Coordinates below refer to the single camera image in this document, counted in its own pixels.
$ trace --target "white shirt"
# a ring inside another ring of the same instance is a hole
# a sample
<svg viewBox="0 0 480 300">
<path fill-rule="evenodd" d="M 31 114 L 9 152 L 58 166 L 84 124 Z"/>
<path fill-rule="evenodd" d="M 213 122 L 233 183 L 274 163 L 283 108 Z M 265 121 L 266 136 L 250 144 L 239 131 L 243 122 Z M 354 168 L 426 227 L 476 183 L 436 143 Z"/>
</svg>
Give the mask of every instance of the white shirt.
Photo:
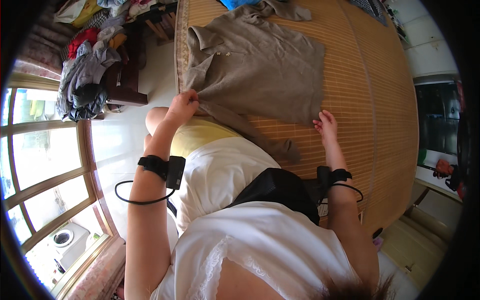
<svg viewBox="0 0 480 300">
<path fill-rule="evenodd" d="M 174 204 L 180 215 L 177 227 L 188 229 L 182 231 L 151 300 L 215 299 L 224 258 L 287 300 L 311 299 L 322 289 L 322 278 L 357 278 L 335 233 L 302 213 L 270 202 L 222 209 L 268 167 L 279 166 L 239 137 L 211 142 L 187 157 Z"/>
</svg>

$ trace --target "washing machine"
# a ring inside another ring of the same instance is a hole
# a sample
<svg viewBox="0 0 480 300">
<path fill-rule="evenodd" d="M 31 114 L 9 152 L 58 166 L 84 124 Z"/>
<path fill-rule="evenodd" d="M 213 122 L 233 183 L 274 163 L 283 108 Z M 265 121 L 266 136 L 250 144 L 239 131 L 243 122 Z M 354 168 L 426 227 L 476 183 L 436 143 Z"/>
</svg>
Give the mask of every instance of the washing machine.
<svg viewBox="0 0 480 300">
<path fill-rule="evenodd" d="M 52 235 L 55 259 L 65 271 L 85 252 L 89 234 L 85 228 L 68 223 Z"/>
</svg>

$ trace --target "black cable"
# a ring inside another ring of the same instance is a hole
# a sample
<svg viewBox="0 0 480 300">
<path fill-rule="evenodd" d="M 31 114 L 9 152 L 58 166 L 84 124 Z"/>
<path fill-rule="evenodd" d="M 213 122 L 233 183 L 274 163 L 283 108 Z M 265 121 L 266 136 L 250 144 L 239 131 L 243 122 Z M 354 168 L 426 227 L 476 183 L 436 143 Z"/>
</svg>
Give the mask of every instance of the black cable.
<svg viewBox="0 0 480 300">
<path fill-rule="evenodd" d="M 332 186 L 335 186 L 335 185 L 345 186 L 345 187 L 351 188 L 352 190 L 355 190 L 355 191 L 359 192 L 359 194 L 360 194 L 360 196 L 361 196 L 361 199 L 358 200 L 357 203 L 363 200 L 363 194 L 360 192 L 359 189 L 354 188 L 354 187 L 351 186 L 351 185 L 343 184 L 343 183 L 334 183 L 334 184 L 331 185 L 331 187 L 332 187 Z"/>
<path fill-rule="evenodd" d="M 133 182 L 133 180 L 126 180 L 126 181 L 121 181 L 119 183 L 117 183 L 115 185 L 115 194 L 117 195 L 117 197 L 120 199 L 120 200 L 123 200 L 127 203 L 131 203 L 131 204 L 138 204 L 138 205 L 146 205 L 146 204 L 152 204 L 152 203 L 157 203 L 157 202 L 160 202 L 162 200 L 165 200 L 167 199 L 168 197 L 170 197 L 171 195 L 173 195 L 173 193 L 175 192 L 175 190 L 172 190 L 172 192 L 170 194 L 168 194 L 167 196 L 165 197 L 162 197 L 160 199 L 156 199 L 156 200 L 152 200 L 152 201 L 146 201 L 146 202 L 141 202 L 141 201 L 130 201 L 130 200 L 127 200 L 127 199 L 124 199 L 122 197 L 119 196 L 119 194 L 117 193 L 117 187 L 121 184 L 124 184 L 124 183 L 128 183 L 128 182 Z"/>
<path fill-rule="evenodd" d="M 358 200 L 357 203 L 363 200 L 363 194 L 362 194 L 362 192 L 360 192 L 359 189 L 354 188 L 354 187 L 351 186 L 351 185 L 343 184 L 343 183 L 334 183 L 334 184 L 331 185 L 331 187 L 332 187 L 332 186 L 335 186 L 335 185 L 339 185 L 339 186 L 344 186 L 344 187 L 347 187 L 347 188 L 351 188 L 352 190 L 355 190 L 355 191 L 359 192 L 359 194 L 360 194 L 360 196 L 361 196 L 361 199 Z M 324 204 L 324 205 L 328 205 L 328 203 L 320 203 L 318 206 L 323 205 L 323 204 Z"/>
</svg>

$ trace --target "leg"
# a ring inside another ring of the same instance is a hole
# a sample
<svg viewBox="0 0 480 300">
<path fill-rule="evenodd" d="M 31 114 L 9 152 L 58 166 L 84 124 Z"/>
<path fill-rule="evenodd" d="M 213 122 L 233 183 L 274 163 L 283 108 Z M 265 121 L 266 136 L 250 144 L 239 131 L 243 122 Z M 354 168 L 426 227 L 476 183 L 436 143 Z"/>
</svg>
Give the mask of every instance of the leg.
<svg viewBox="0 0 480 300">
<path fill-rule="evenodd" d="M 148 144 L 150 143 L 150 140 L 152 139 L 152 136 L 150 134 L 147 134 L 144 139 L 144 151 L 147 148 Z"/>
<path fill-rule="evenodd" d="M 168 108 L 166 107 L 157 107 L 152 108 L 148 113 L 145 119 L 145 125 L 147 126 L 148 132 L 150 135 L 155 133 L 155 129 L 163 120 L 165 115 L 167 114 Z"/>
</svg>

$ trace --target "knee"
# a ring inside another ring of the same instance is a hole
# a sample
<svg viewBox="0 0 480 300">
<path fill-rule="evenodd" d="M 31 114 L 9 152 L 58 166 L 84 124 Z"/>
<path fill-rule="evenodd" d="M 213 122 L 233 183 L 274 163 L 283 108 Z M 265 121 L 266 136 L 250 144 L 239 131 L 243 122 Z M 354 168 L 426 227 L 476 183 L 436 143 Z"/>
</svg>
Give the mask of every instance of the knee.
<svg viewBox="0 0 480 300">
<path fill-rule="evenodd" d="M 167 107 L 155 107 L 148 111 L 147 117 L 145 118 L 145 122 L 148 124 L 150 122 L 158 122 L 163 120 L 165 115 L 167 114 L 168 108 Z"/>
</svg>

